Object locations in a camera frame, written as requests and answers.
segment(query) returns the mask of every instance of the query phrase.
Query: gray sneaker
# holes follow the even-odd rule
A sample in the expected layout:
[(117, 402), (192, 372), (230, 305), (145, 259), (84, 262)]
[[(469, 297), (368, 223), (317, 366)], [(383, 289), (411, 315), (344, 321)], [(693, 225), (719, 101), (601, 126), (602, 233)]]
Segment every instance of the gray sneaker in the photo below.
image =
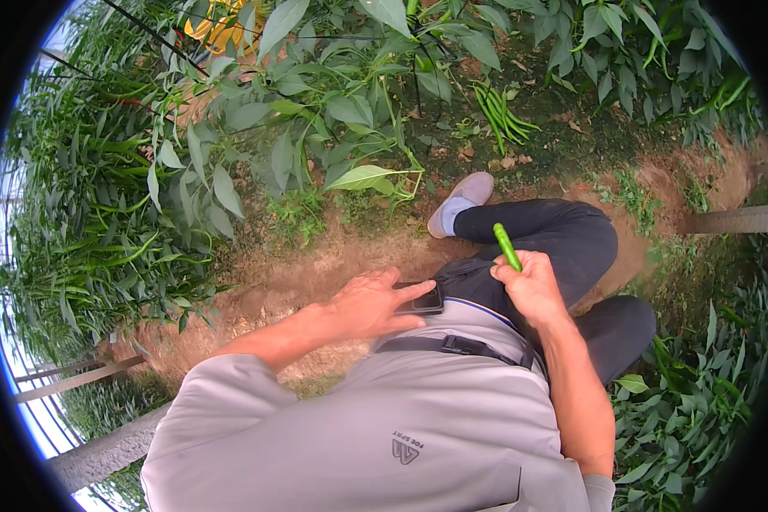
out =
[(427, 222), (427, 229), (429, 230), (430, 235), (436, 239), (445, 239), (450, 236), (444, 231), (444, 227), (441, 225), (440, 220), (440, 212), (441, 210), (444, 210), (444, 205), (446, 205), (447, 201), (451, 198), (462, 196), (465, 199), (474, 202), (476, 206), (483, 206), (486, 203), (486, 200), (492, 195), (492, 184), (494, 181), (495, 179), (492, 175), (487, 172), (472, 173), (462, 179), (461, 182), (455, 185), (455, 188), (452, 189), (450, 196), (445, 199), (444, 202), (440, 203), (438, 209), (435, 210), (435, 213), (432, 214), (429, 222)]

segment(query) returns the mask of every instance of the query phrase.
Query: smartphone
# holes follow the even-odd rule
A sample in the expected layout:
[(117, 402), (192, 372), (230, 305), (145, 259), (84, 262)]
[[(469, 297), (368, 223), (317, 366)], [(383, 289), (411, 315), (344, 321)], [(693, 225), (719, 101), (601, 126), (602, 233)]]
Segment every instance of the smartphone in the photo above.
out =
[[(419, 284), (421, 281), (415, 282), (397, 282), (392, 285), (394, 289), (407, 288), (413, 284)], [(396, 314), (418, 314), (420, 316), (427, 316), (430, 314), (441, 314), (444, 312), (444, 298), (440, 294), (438, 283), (436, 286), (427, 293), (424, 293), (417, 299), (413, 299), (409, 302), (404, 302), (396, 309)]]

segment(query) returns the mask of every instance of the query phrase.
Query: dirt path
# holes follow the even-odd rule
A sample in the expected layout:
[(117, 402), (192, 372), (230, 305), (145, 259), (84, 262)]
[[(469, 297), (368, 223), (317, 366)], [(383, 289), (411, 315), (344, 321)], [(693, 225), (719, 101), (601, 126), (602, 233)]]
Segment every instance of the dirt path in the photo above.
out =
[[(665, 205), (658, 211), (658, 233), (676, 233), (689, 213), (677, 187), (678, 169), (694, 172), (701, 183), (708, 180), (712, 188), (707, 195), (713, 210), (737, 208), (750, 193), (753, 187), (751, 167), (768, 161), (768, 142), (759, 141), (758, 148), (749, 153), (731, 144), (722, 132), (716, 134), (716, 140), (724, 163), (707, 157), (706, 151), (699, 147), (638, 158), (640, 184), (648, 185), (654, 197)], [(600, 178), (603, 183), (614, 182), (611, 171)], [(649, 271), (646, 251), (650, 240), (636, 234), (635, 220), (623, 206), (600, 202), (593, 185), (578, 181), (565, 190), (556, 195), (547, 194), (529, 185), (513, 190), (510, 195), (512, 199), (563, 197), (586, 201), (612, 219), (619, 240), (617, 260), (594, 289), (575, 305), (573, 313), (580, 314), (594, 302), (625, 286), (635, 275)], [(448, 189), (437, 189), (434, 197), (421, 201), (415, 208), (426, 219), (447, 194)], [(420, 280), (432, 275), (444, 263), (471, 256), (477, 251), (471, 243), (458, 239), (435, 240), (428, 234), (417, 238), (414, 227), (410, 226), (393, 229), (378, 239), (362, 239), (342, 227), (336, 210), (327, 210), (326, 216), (328, 231), (308, 251), (297, 251), (295, 257), (287, 259), (253, 251), (238, 259), (236, 267), (229, 269), (228, 278), (241, 286), (216, 297), (215, 307), (222, 315), (214, 318), (215, 330), (196, 318), (191, 319), (182, 334), (177, 334), (174, 325), (160, 326), (156, 322), (138, 325), (134, 336), (149, 352), (146, 359), (153, 369), (170, 383), (178, 384), (190, 368), (232, 337), (278, 321), (311, 302), (327, 300), (362, 271), (393, 265), (401, 270), (402, 279)], [(279, 380), (286, 382), (343, 374), (367, 353), (368, 342), (355, 340), (326, 346), (284, 370)], [(113, 346), (116, 359), (132, 352), (128, 343)]]

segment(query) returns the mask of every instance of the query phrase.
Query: hand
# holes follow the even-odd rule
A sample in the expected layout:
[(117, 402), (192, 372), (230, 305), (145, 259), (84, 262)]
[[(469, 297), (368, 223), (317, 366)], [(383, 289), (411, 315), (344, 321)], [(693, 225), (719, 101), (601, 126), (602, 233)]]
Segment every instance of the hand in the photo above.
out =
[(425, 327), (427, 322), (415, 314), (394, 316), (396, 308), (435, 287), (429, 280), (400, 290), (392, 289), (400, 272), (395, 267), (385, 271), (368, 271), (353, 278), (330, 301), (324, 304), (342, 339), (382, 336), (396, 331)]
[(512, 303), (529, 325), (539, 329), (548, 321), (568, 318), (549, 256), (534, 251), (515, 251), (515, 254), (521, 261), (522, 272), (507, 265), (506, 256), (500, 255), (495, 258), (490, 273), (503, 283)]

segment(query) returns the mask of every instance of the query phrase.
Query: man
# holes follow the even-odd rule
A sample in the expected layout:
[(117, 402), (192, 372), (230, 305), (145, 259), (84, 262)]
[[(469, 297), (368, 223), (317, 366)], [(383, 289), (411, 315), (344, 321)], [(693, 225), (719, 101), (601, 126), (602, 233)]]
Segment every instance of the man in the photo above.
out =
[[(398, 270), (367, 272), (197, 364), (143, 466), (151, 508), (611, 510), (604, 384), (645, 350), (655, 316), (611, 297), (570, 318), (616, 257), (610, 221), (559, 199), (482, 206), (491, 194), (492, 177), (475, 173), (430, 218), (435, 237), (485, 244), (435, 276), (442, 314), (394, 316), (435, 283), (394, 290)], [(320, 346), (375, 337), (325, 396), (297, 401), (276, 381)]]

